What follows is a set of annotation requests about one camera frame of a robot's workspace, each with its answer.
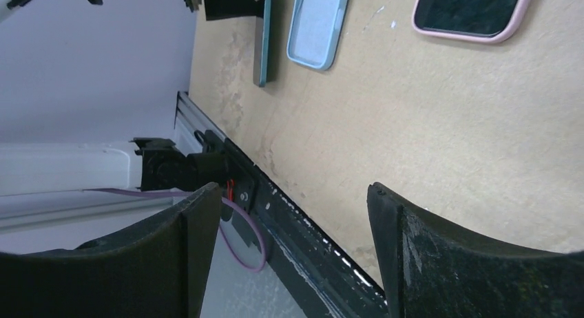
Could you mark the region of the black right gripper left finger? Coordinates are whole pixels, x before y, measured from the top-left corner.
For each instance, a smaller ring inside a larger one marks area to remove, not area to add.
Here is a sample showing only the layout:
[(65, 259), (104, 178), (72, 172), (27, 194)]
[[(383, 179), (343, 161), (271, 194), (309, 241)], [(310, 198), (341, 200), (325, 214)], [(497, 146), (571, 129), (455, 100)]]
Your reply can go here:
[(75, 249), (2, 253), (1, 316), (199, 317), (221, 209), (209, 183)]

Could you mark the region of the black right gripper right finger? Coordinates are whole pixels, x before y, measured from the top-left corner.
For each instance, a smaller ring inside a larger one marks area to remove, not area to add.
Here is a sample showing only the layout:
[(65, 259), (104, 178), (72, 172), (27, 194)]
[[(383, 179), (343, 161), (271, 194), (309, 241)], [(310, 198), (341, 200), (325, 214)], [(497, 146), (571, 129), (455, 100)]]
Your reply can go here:
[(496, 240), (381, 183), (368, 217), (390, 317), (582, 317), (583, 253)]

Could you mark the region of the pink phone case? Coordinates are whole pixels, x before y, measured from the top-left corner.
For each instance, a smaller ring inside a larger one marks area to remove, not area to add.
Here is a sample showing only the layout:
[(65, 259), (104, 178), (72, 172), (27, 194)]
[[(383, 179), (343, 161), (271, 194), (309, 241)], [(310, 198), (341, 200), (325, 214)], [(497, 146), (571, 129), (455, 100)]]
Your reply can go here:
[(456, 40), (456, 41), (465, 41), (465, 42), (470, 42), (470, 43), (495, 44), (495, 43), (500, 43), (500, 42), (503, 42), (503, 41), (509, 39), (516, 32), (516, 30), (520, 26), (525, 14), (528, 10), (528, 6), (529, 6), (530, 2), (531, 2), (531, 0), (519, 0), (516, 9), (513, 12), (513, 15), (512, 15), (512, 18), (510, 20), (509, 25), (501, 33), (496, 34), (495, 36), (492, 36), (492, 37), (464, 36), (464, 35), (460, 35), (460, 34), (427, 32), (427, 31), (420, 30), (420, 29), (416, 28), (414, 23), (413, 23), (413, 15), (414, 15), (415, 7), (417, 4), (417, 0), (415, 2), (415, 7), (413, 10), (411, 23), (412, 23), (413, 29), (415, 31), (417, 31), (419, 34), (422, 34), (425, 36), (430, 36), (430, 37), (435, 37), (435, 38), (440, 38), (440, 39), (451, 39), (451, 40)]

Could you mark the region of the black phone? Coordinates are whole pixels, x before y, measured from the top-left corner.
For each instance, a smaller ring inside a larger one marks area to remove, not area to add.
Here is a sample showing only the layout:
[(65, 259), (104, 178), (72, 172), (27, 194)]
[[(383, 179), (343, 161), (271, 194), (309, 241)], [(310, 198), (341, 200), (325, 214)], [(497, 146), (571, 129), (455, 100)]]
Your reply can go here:
[(519, 0), (417, 0), (416, 28), (427, 32), (492, 37), (509, 25)]

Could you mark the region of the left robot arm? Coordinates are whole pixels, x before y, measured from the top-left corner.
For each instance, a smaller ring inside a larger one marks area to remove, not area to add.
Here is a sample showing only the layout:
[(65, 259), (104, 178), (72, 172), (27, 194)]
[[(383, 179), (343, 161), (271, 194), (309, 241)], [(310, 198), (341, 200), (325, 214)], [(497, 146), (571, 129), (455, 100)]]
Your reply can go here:
[[(209, 21), (255, 17), (253, 82), (268, 81), (272, 0), (183, 0)], [(101, 191), (150, 197), (195, 191), (215, 182), (232, 191), (236, 166), (226, 149), (195, 131), (200, 153), (183, 154), (166, 138), (105, 144), (3, 144), (1, 194)]]

